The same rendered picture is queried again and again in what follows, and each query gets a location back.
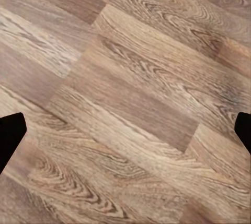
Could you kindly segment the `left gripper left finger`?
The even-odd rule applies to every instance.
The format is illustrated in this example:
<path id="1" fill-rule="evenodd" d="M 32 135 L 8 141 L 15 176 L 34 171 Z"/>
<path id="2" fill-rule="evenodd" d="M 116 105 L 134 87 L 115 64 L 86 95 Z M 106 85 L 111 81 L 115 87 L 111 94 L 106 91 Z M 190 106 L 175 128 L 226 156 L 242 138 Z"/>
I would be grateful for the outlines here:
<path id="1" fill-rule="evenodd" d="M 22 112 L 0 118 L 0 174 L 27 131 Z"/>

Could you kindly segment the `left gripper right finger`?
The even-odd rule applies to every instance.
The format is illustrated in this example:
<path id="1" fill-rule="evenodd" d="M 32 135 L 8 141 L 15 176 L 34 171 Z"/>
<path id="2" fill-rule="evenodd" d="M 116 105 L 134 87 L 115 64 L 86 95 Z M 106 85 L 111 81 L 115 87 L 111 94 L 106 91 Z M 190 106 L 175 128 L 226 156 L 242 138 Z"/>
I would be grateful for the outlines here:
<path id="1" fill-rule="evenodd" d="M 240 112 L 234 130 L 251 154 L 251 114 Z"/>

